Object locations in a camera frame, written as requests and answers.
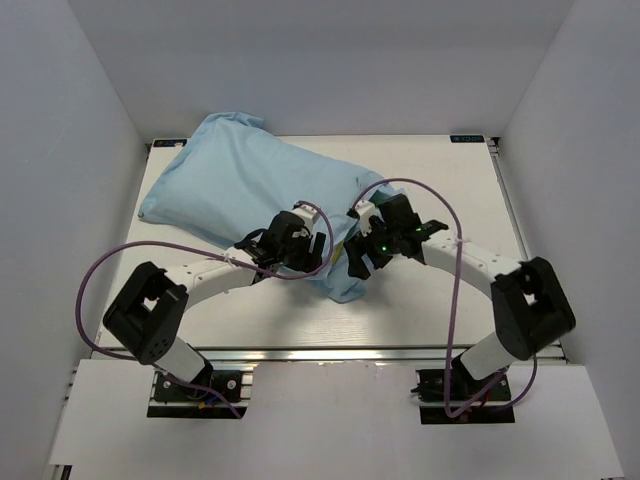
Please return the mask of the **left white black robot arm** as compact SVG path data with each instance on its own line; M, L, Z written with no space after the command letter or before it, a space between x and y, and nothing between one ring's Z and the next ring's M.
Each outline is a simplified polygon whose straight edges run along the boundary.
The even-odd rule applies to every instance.
M138 363L163 370L188 398L202 398L213 367L179 338L185 312L217 295L279 278L282 268L315 273L326 240L325 233L312 233L320 217L311 205L298 204L222 254L169 269L150 261L138 265L106 310L104 327Z

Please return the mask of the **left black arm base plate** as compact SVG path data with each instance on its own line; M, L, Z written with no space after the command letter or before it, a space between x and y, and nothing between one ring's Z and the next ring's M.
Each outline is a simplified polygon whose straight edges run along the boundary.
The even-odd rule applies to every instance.
M239 364L215 365L209 388L220 393L233 407L213 393L186 388L162 370L154 373L147 405L148 418L238 420L246 413L253 384L253 370Z

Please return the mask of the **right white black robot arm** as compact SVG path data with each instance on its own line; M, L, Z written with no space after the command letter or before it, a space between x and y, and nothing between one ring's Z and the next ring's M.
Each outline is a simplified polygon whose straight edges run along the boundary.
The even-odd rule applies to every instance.
M452 275L492 302L494 330L451 362L451 384L472 399L488 380L516 361L531 359L576 326L552 265L541 257L518 261L460 240L438 220L424 222L397 194L380 204L359 201L348 212L359 231L345 244L348 274L361 280L401 255Z

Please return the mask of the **cream yellow-edged pillow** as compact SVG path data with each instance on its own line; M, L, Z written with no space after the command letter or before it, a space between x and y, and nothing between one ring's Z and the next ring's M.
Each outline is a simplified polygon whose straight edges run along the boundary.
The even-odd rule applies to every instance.
M335 246L333 254L332 254L332 257L331 257L331 263L332 264L335 264L339 260L341 254L343 252L343 245L344 245L344 243L340 242L339 244L337 244Z

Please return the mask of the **light blue pillowcase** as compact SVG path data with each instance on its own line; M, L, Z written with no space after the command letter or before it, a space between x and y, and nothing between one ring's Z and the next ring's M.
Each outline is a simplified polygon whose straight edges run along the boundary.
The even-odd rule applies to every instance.
M357 230L347 215L361 192L381 200L394 190L379 173L286 143L242 112L208 115L141 202L139 218L178 227L226 249L300 200L319 206L317 229L337 244ZM311 283L345 304L362 297L365 283L347 273L343 251Z

